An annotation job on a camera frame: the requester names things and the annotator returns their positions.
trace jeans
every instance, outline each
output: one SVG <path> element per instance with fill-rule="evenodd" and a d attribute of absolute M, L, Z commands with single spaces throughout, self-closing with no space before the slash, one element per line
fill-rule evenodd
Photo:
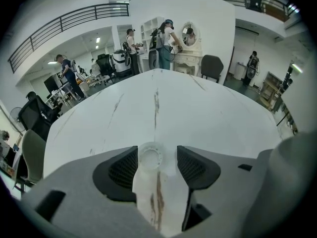
<path fill-rule="evenodd" d="M 80 89 L 79 85 L 77 85 L 75 75 L 67 77 L 67 81 L 70 84 L 70 86 L 73 88 L 75 93 L 77 93 L 80 98 L 84 98 L 85 97 L 83 91 Z"/>
<path fill-rule="evenodd" d="M 140 74 L 139 66 L 138 66 L 137 54 L 133 54 L 133 55 L 130 54 L 130 57 L 131 57 L 131 71 L 132 71 L 132 75 Z"/>
<path fill-rule="evenodd" d="M 169 46 L 163 46 L 162 48 L 158 49 L 158 55 L 159 67 L 161 69 L 169 69 L 171 62 Z"/>

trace cap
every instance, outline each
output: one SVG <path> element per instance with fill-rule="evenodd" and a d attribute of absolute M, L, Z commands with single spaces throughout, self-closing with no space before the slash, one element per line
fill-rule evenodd
<path fill-rule="evenodd" d="M 187 32 L 186 32 L 186 34 L 191 34 L 191 33 L 193 33 L 194 32 L 194 30 L 192 29 L 192 28 L 187 28 Z"/>
<path fill-rule="evenodd" d="M 167 19 L 167 20 L 165 21 L 165 23 L 166 23 L 166 24 L 169 23 L 169 24 L 173 25 L 173 21 L 172 21 L 171 19 Z"/>

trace black shirt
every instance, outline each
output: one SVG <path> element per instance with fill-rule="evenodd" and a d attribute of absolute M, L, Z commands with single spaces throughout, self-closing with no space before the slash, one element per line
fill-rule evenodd
<path fill-rule="evenodd" d="M 62 72 L 65 71 L 65 67 L 66 65 L 68 65 L 69 69 L 67 70 L 65 77 L 68 79 L 73 78 L 75 76 L 75 74 L 72 72 L 71 68 L 70 68 L 70 60 L 64 59 L 63 62 L 61 63 L 61 67 L 62 67 Z"/>

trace white pillar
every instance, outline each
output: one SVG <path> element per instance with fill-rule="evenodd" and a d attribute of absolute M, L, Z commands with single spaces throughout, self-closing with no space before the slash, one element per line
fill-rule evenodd
<path fill-rule="evenodd" d="M 118 33 L 117 26 L 116 25 L 112 26 L 111 31 L 112 31 L 114 49 L 115 50 L 120 50 L 121 49 L 121 44 L 120 44 L 120 38 L 119 38 L 119 33 Z"/>

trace woman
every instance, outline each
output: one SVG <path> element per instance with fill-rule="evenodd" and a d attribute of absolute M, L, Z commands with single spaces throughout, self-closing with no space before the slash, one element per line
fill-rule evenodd
<path fill-rule="evenodd" d="M 187 37 L 186 37 L 186 45 L 191 46 L 196 42 L 196 35 L 194 34 L 194 30 L 192 28 L 187 29 Z"/>
<path fill-rule="evenodd" d="M 178 49 L 182 50 L 182 45 L 180 44 L 179 39 L 176 37 L 174 33 L 173 21 L 167 19 L 158 29 L 158 42 L 161 42 L 162 47 L 158 49 L 158 61 L 159 67 L 162 69 L 169 69 L 170 63 L 172 59 L 170 58 L 169 51 L 169 43 L 170 36 L 172 36 L 175 40 L 176 45 L 178 45 Z"/>

